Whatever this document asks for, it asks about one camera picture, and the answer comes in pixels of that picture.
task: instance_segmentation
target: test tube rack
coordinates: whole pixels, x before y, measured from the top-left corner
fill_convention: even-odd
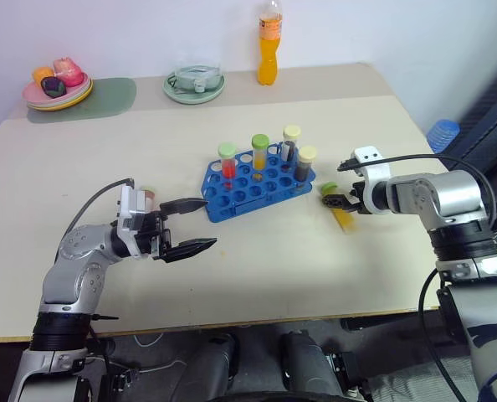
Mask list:
[[[253,169],[252,151],[235,156],[235,178],[223,176],[221,161],[209,163],[201,188],[208,201],[209,220],[221,222],[311,191],[315,172],[310,169],[306,181],[297,182],[293,173],[298,150],[292,162],[284,162],[279,155],[280,144],[268,146],[263,171]]]

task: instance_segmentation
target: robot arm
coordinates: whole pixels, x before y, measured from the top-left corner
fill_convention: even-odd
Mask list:
[[[450,334],[469,344],[478,389],[497,398],[497,245],[475,179],[464,171],[392,178],[375,147],[356,149],[338,170],[355,169],[364,182],[354,183],[351,204],[344,195],[327,195],[331,208],[360,214],[416,214],[438,257],[441,278],[451,282],[438,291]]]
[[[165,221],[170,214],[185,214],[207,202],[185,198],[148,211],[145,192],[125,186],[118,219],[113,224],[86,225],[70,231],[59,245],[54,266],[44,278],[43,295],[29,348],[20,360],[10,402],[28,400],[77,400],[86,392],[84,379],[69,376],[85,364],[85,342],[90,321],[105,283],[107,266],[125,257],[172,262],[211,247],[217,239],[195,239],[172,247]],[[43,381],[46,374],[57,374]],[[57,394],[66,393],[59,398]]]

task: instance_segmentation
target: stack of plates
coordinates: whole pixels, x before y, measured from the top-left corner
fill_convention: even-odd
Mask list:
[[[83,82],[66,88],[66,95],[50,98],[34,82],[30,82],[22,91],[22,97],[28,107],[37,111],[58,111],[80,103],[92,91],[92,80],[84,73]]]

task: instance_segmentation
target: white wall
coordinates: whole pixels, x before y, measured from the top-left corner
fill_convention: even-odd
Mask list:
[[[283,2],[280,67],[373,63],[423,130],[459,118],[497,71],[497,0]],[[0,121],[30,72],[65,55],[95,78],[164,75],[179,49],[255,70],[260,4],[0,0]]]

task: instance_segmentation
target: beige table surface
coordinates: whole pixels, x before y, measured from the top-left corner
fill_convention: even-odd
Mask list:
[[[168,221],[175,243],[218,237],[211,249],[171,264],[124,260],[109,267],[97,312],[99,332],[218,326],[238,322],[345,317],[414,310],[435,257],[418,217],[356,216],[345,235],[320,203],[329,180],[355,147],[387,157],[429,152],[399,99],[370,66],[283,70],[272,87],[253,73],[227,75],[227,88],[201,106],[161,93],[161,79],[136,80],[132,108],[118,116],[33,124],[20,104],[0,126],[0,341],[27,339],[61,234],[98,188],[133,177],[159,201],[200,196],[217,145],[250,148],[255,133],[279,141],[298,124],[300,145],[318,147],[314,190],[213,224],[204,210]],[[394,174],[443,172],[434,160],[398,162]],[[119,192],[92,205],[81,224],[115,218]],[[437,305],[431,291],[428,306]]]

